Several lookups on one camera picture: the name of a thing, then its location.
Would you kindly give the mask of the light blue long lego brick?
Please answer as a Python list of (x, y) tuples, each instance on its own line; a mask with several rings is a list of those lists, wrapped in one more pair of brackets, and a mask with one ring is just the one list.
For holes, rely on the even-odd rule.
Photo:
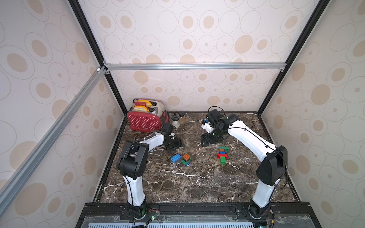
[(181, 161), (182, 157), (180, 154), (176, 154), (173, 157), (171, 157), (172, 163), (179, 163)]

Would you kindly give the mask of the red long lego brick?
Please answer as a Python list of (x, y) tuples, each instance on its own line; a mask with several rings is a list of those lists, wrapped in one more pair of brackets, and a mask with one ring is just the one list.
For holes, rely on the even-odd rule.
[(225, 157), (225, 158), (227, 158), (228, 157), (228, 155), (227, 154), (218, 154), (217, 155), (217, 158), (219, 159), (219, 158), (221, 158), (221, 157)]

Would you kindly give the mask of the green long lego brick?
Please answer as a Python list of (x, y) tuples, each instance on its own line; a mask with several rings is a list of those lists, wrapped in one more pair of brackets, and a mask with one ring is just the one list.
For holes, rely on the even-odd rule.
[(225, 152), (227, 152), (227, 151), (229, 151), (229, 147), (227, 147), (227, 146), (220, 146), (219, 147), (219, 149), (220, 149), (220, 151), (225, 151)]
[(191, 163), (191, 159), (189, 161), (185, 161), (185, 160), (181, 160), (181, 163), (185, 166), (186, 163), (190, 162)]

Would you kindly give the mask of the green small lego brick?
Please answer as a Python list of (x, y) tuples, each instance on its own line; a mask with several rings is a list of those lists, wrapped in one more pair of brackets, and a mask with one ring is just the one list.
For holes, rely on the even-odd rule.
[(220, 164), (226, 163), (226, 157), (220, 157)]

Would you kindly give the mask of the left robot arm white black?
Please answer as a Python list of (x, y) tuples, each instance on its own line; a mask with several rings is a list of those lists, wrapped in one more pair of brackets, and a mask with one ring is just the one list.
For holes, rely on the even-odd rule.
[(182, 140), (176, 135), (176, 128), (164, 123), (158, 131), (137, 140), (126, 140), (117, 169), (126, 183), (128, 199), (127, 208), (133, 218), (141, 219), (146, 214), (146, 197), (143, 191), (142, 175), (147, 167), (149, 152), (162, 146), (166, 151), (175, 151), (182, 147)]

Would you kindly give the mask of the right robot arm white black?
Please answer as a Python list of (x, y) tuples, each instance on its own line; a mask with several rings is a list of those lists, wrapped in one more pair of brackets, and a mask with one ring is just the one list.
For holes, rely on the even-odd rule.
[(201, 145), (222, 143), (230, 135), (247, 147), (258, 159), (258, 178), (248, 210), (253, 219), (260, 219), (270, 210), (270, 202), (276, 185), (287, 173), (288, 150), (276, 146), (252, 131), (237, 115), (223, 115), (217, 109), (209, 111), (202, 121)]

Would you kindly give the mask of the white salt shaker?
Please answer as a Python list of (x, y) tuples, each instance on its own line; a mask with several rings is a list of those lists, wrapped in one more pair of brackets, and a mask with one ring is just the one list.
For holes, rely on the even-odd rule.
[(171, 115), (172, 125), (178, 129), (180, 127), (180, 116), (176, 112)]

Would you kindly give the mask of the red toy toaster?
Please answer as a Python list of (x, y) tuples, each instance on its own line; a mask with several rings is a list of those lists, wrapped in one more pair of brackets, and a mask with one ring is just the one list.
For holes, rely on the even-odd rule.
[(134, 112), (134, 101), (139, 100), (135, 98), (133, 100), (132, 108), (127, 113), (127, 118), (130, 123), (130, 128), (135, 131), (147, 132), (161, 130), (164, 123), (170, 121), (168, 111), (165, 105), (160, 101), (148, 100), (152, 103), (152, 107), (148, 107), (149, 112)]

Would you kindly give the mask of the brown pepper shaker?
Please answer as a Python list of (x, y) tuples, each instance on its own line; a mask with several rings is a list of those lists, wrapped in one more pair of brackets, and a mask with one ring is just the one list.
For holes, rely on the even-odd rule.
[(180, 117), (180, 125), (184, 125), (185, 121), (186, 121), (186, 115), (184, 112), (179, 112), (179, 117)]

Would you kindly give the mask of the yellow toy toast slice back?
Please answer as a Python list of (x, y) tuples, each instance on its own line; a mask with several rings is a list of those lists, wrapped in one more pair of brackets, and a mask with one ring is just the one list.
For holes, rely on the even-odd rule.
[(135, 106), (145, 106), (145, 107), (152, 107), (152, 103), (148, 100), (139, 99), (137, 101), (134, 101)]

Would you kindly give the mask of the yellow toy toast slice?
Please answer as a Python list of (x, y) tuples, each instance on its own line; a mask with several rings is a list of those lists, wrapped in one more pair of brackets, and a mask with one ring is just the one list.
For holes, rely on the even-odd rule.
[(145, 107), (152, 107), (152, 103), (148, 100), (139, 99), (137, 101), (134, 101), (135, 106), (145, 106)]
[(143, 105), (136, 105), (133, 108), (134, 112), (144, 112), (144, 113), (148, 113), (149, 109), (146, 106)]

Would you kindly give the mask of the yellow toy toast slice front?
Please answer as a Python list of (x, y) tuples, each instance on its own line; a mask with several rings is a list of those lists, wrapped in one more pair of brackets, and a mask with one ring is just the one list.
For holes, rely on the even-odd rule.
[(136, 105), (133, 108), (134, 112), (144, 112), (144, 113), (148, 113), (149, 109), (146, 106), (143, 105)]

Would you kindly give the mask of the aluminium horizontal frame bar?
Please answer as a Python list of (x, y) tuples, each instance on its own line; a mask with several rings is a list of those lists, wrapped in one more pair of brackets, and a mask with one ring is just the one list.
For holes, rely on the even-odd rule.
[(285, 62), (252, 63), (166, 63), (166, 64), (110, 64), (99, 68), (106, 70), (224, 70), (224, 69), (284, 69)]

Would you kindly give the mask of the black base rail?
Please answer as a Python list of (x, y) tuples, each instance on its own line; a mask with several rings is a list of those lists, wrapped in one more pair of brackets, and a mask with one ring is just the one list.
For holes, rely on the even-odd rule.
[(319, 228), (308, 202), (271, 203), (262, 218), (250, 216), (248, 203), (149, 203), (133, 218), (126, 204), (88, 203), (78, 228)]

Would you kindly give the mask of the aluminium left frame bar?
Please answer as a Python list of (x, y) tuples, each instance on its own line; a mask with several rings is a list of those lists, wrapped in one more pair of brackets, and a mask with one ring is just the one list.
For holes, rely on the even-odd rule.
[(56, 120), (56, 122), (46, 132), (42, 140), (34, 147), (19, 169), (13, 174), (9, 182), (4, 186), (1, 191), (1, 216), (3, 216), (7, 211), (9, 206), (22, 190), (25, 183), (37, 169), (45, 155), (59, 138), (60, 134), (64, 131), (75, 113), (80, 109), (97, 82), (105, 73), (105, 66), (101, 66), (96, 70), (72, 102), (70, 102), (64, 112), (60, 115), (58, 120)]

